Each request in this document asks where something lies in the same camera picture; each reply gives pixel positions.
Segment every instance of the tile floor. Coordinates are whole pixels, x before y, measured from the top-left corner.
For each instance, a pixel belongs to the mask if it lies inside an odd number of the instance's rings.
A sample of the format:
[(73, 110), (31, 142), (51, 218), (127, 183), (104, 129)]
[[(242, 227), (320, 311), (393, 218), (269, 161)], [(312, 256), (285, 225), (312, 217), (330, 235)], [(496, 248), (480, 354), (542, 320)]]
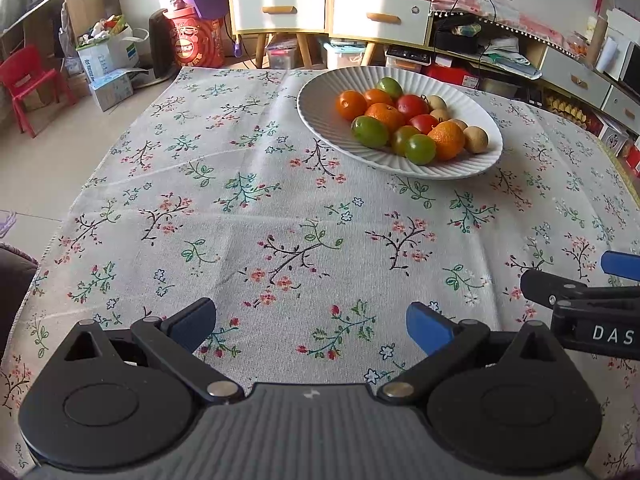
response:
[(170, 84), (137, 90), (106, 112), (91, 97), (30, 112), (35, 139), (14, 123), (0, 128), (0, 219), (18, 213), (0, 242), (40, 258), (107, 150)]

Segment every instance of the red container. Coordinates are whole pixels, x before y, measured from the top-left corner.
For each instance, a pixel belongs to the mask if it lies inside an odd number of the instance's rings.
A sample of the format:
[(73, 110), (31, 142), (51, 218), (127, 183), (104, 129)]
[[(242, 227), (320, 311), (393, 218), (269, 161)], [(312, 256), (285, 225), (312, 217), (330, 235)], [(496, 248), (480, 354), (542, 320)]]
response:
[(478, 78), (464, 68), (446, 67), (432, 63), (426, 67), (424, 75), (452, 85), (466, 86), (469, 88), (476, 88), (478, 86)]
[(219, 68), (224, 64), (223, 18), (203, 20), (195, 7), (168, 10), (164, 15), (174, 24), (171, 39), (178, 64), (204, 68)]
[(640, 176), (640, 150), (636, 145), (631, 147), (629, 154), (626, 156), (626, 163), (635, 176)]

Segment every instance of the wooden table leg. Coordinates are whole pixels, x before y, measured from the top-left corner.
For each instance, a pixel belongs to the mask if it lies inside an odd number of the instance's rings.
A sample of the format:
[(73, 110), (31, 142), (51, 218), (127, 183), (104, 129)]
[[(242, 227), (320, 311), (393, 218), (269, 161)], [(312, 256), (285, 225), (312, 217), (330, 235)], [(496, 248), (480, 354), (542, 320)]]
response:
[(376, 51), (377, 44), (375, 43), (367, 43), (367, 47), (364, 50), (364, 56), (362, 56), (362, 61), (360, 62), (360, 66), (368, 66), (371, 63), (371, 58), (373, 57)]
[(264, 42), (267, 39), (266, 34), (258, 34), (258, 41), (255, 43), (255, 67), (262, 68), (262, 60), (264, 59)]
[(302, 54), (302, 62), (305, 64), (305, 68), (311, 68), (311, 54), (309, 54), (309, 44), (306, 42), (306, 34), (298, 32), (296, 34), (298, 38), (298, 46), (300, 47), (300, 54)]

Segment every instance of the white drawer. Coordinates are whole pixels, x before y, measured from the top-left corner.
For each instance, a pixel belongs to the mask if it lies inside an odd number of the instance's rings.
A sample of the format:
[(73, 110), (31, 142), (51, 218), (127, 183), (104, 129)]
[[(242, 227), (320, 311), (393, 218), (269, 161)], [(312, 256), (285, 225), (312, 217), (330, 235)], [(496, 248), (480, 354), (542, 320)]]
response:
[(635, 133), (640, 132), (640, 105), (613, 85), (602, 105), (602, 111)]
[(236, 31), (324, 32), (324, 0), (233, 0)]
[(427, 0), (334, 0), (330, 35), (424, 45)]
[(549, 83), (600, 108), (610, 83), (584, 65), (548, 46), (542, 60), (542, 77)]

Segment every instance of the metal screw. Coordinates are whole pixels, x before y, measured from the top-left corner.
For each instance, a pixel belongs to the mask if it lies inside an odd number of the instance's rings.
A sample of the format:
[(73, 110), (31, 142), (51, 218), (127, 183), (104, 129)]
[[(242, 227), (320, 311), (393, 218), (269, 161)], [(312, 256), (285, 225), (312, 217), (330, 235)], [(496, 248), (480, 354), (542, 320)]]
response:
[(382, 393), (387, 397), (402, 398), (408, 397), (414, 392), (414, 387), (409, 383), (387, 383), (382, 386)]
[(231, 381), (216, 381), (207, 386), (207, 393), (211, 397), (231, 397), (238, 391), (238, 385)]

